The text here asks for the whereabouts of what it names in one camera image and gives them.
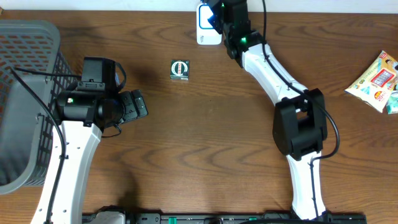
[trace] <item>wood grain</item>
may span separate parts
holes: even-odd
[[[250,14],[262,30],[262,14]],[[141,89],[149,116],[97,148],[84,211],[103,205],[163,212],[288,210],[292,184],[271,130],[274,108],[225,48],[199,46],[191,12],[6,11],[1,19],[44,19],[81,73],[83,57],[121,62],[127,90]],[[267,39],[281,64],[325,94],[341,133],[340,152],[322,161],[332,212],[364,212],[369,223],[398,220],[398,116],[344,93],[381,50],[398,57],[398,16],[269,14]],[[172,59],[190,60],[189,82],[169,78]],[[331,127],[324,153],[334,147]],[[0,197],[1,223],[29,223],[40,187]]]

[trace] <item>small green box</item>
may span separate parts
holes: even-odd
[[[189,61],[188,60],[172,60],[170,69],[170,78],[173,80],[189,79]]]

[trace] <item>white circle logo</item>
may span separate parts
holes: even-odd
[[[176,76],[182,76],[188,71],[188,65],[185,62],[174,62],[172,65],[172,73]]]

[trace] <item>yellow snack bag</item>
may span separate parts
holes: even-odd
[[[345,91],[382,113],[395,84],[398,62],[382,51],[372,65]]]

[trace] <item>plastic basket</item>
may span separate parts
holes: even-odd
[[[52,149],[52,123],[10,70],[19,66],[72,74],[58,29],[45,21],[0,21],[0,194],[42,185]],[[73,78],[18,72],[49,108]]]

